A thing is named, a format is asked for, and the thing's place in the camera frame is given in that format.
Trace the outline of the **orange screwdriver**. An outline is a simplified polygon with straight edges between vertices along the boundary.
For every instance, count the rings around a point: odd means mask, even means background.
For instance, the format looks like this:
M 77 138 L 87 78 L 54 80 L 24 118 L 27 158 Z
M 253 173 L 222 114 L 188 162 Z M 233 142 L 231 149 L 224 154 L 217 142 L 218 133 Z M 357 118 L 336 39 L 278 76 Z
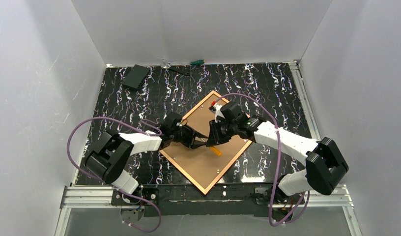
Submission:
M 210 146 L 208 147 L 214 154 L 216 154 L 217 156 L 221 156 L 222 152 L 220 150 L 218 150 L 216 147 L 214 146 Z

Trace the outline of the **orange wooden picture frame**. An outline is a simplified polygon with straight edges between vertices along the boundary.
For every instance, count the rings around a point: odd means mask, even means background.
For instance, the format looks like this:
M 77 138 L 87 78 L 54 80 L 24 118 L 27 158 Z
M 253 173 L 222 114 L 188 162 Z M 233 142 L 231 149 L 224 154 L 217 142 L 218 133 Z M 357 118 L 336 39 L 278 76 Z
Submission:
M 183 116 L 185 123 L 196 131 L 208 135 L 209 121 L 214 119 L 209 107 L 220 96 L 218 92 L 211 91 Z M 228 143 L 215 146 L 222 152 L 221 156 L 217 156 L 205 146 L 190 149 L 178 143 L 171 143 L 159 152 L 206 195 L 251 143 L 249 140 L 234 136 Z

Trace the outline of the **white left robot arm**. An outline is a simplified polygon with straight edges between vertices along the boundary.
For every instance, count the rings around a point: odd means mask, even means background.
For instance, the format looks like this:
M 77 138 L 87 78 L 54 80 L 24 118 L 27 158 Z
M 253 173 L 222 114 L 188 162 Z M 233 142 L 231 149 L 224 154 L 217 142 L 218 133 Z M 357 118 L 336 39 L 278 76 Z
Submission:
M 206 135 L 184 123 L 180 114 L 171 112 L 161 123 L 143 119 L 151 129 L 126 134 L 107 130 L 91 145 L 85 167 L 105 184 L 127 194 L 133 194 L 139 183 L 126 170 L 131 155 L 159 151 L 171 143 L 181 143 L 190 149 L 205 145 Z

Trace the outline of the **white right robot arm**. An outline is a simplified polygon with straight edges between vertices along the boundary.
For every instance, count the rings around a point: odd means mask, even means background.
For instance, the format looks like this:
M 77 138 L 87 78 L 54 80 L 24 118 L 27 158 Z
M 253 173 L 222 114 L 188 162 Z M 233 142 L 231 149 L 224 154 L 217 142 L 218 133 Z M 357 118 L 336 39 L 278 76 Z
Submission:
M 330 138 L 316 140 L 276 128 L 263 117 L 247 115 L 233 102 L 225 105 L 213 102 L 209 110 L 215 118 L 209 122 L 206 146 L 222 145 L 239 136 L 253 143 L 281 148 L 283 153 L 302 163 L 303 171 L 285 174 L 277 180 L 277 196 L 285 198 L 310 190 L 331 195 L 349 170 L 337 144 Z

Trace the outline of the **black flat tool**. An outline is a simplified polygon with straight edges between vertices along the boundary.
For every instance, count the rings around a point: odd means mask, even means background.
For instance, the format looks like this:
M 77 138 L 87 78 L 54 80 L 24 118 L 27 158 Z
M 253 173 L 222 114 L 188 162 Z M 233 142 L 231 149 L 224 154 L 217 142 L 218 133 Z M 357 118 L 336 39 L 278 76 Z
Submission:
M 176 72 L 178 74 L 181 74 L 181 75 L 184 75 L 184 76 L 190 76 L 190 72 L 187 72 L 185 70 L 181 70 L 181 69 L 179 69 L 177 67 L 170 67 L 169 70 L 174 71 L 174 72 Z

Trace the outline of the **black rectangular box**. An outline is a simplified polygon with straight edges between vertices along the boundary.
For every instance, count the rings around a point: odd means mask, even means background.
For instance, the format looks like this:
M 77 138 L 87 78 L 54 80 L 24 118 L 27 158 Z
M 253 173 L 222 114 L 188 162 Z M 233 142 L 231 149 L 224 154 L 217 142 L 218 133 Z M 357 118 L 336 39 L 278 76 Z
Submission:
M 150 68 L 135 64 L 123 79 L 122 85 L 126 89 L 138 91 L 149 72 Z

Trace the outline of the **silver metal clip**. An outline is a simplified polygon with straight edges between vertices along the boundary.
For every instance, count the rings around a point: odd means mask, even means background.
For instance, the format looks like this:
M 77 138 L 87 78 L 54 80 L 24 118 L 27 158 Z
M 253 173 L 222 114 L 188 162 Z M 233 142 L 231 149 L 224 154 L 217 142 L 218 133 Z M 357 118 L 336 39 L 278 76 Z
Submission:
M 171 64 L 167 60 L 162 59 L 160 67 L 163 69 L 169 69 L 171 67 Z

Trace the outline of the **green handled screwdriver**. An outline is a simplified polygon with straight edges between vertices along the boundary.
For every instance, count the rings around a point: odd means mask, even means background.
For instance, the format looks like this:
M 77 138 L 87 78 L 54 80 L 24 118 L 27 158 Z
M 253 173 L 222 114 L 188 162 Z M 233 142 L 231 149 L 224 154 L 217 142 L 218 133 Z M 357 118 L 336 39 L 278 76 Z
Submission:
M 205 63 L 205 61 L 200 59 L 200 60 L 190 62 L 190 65 L 202 65 L 204 63 Z

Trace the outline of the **aluminium rail right side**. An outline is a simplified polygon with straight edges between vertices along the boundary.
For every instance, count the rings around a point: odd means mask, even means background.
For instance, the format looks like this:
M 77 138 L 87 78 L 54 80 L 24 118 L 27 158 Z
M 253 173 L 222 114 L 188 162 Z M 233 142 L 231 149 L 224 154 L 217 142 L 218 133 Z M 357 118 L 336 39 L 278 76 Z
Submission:
M 289 69 L 292 73 L 292 77 L 300 98 L 300 102 L 302 105 L 302 108 L 304 110 L 305 118 L 308 124 L 308 127 L 310 129 L 311 137 L 313 139 L 318 139 L 321 140 L 320 132 L 317 127 L 317 123 L 310 105 L 309 98 L 307 96 L 305 84 L 303 81 L 303 77 L 301 75 L 301 71 L 299 68 L 299 64 L 297 61 L 291 61 L 287 63 L 289 66 Z

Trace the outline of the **aluminium rail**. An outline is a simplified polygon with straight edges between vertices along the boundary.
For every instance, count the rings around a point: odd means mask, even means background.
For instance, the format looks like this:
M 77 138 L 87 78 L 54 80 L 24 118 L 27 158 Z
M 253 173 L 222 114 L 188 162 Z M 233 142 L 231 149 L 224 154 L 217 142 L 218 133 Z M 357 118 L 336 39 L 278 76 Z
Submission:
M 310 129 L 311 137 L 313 139 L 318 139 L 321 140 L 320 132 L 317 127 L 317 123 L 310 105 L 309 98 L 307 96 L 305 84 L 303 81 L 303 77 L 301 75 L 301 71 L 299 68 L 299 64 L 297 61 L 291 61 L 287 63 L 289 66 L 289 69 L 292 73 L 292 77 L 300 98 L 300 102 L 302 105 L 302 108 L 304 110 L 305 118 L 308 124 L 308 127 Z
M 212 190 L 209 195 L 189 187 L 174 186 L 159 194 L 159 202 L 164 203 L 239 203 L 244 201 L 244 195 L 236 193 L 227 185 L 222 190 Z M 322 195 L 316 191 L 310 191 L 309 207 L 354 207 L 349 191 L 345 185 L 335 188 L 331 195 Z M 129 207 L 130 204 L 123 201 L 122 194 L 117 193 L 111 187 L 103 186 L 75 186 L 67 187 L 62 200 L 61 208 L 104 208 L 104 207 Z

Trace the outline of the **aluminium rail front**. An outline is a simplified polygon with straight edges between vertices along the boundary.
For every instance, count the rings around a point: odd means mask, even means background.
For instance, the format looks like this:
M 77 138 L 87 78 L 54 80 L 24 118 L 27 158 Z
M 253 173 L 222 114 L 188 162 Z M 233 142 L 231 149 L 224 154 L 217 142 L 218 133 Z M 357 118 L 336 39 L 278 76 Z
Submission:
M 159 202 L 164 203 L 239 203 L 244 201 L 244 195 L 236 193 L 227 185 L 222 190 L 212 190 L 209 195 L 189 187 L 174 186 L 159 194 Z M 331 195 L 322 195 L 316 191 L 310 191 L 309 207 L 354 207 L 349 191 L 345 185 L 335 188 Z M 130 204 L 123 201 L 122 194 L 117 193 L 111 187 L 103 186 L 75 186 L 67 187 L 62 200 L 61 208 L 104 208 L 104 207 L 129 207 Z

